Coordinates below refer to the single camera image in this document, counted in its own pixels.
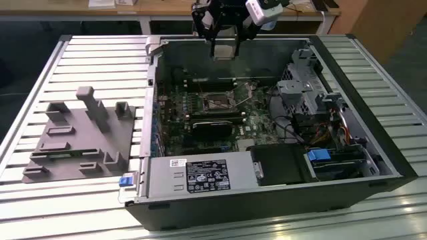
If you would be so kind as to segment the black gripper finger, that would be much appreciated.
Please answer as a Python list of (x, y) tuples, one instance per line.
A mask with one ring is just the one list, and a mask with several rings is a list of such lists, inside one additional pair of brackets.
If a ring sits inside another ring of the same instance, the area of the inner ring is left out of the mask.
[(238, 57), (241, 53), (241, 45), (246, 40), (254, 40), (259, 33), (259, 26), (254, 23), (249, 14), (237, 13), (235, 21), (235, 47), (234, 56)]
[(191, 5), (191, 17), (199, 37), (211, 44), (210, 57), (214, 57), (219, 28), (214, 23), (213, 2), (195, 2)]

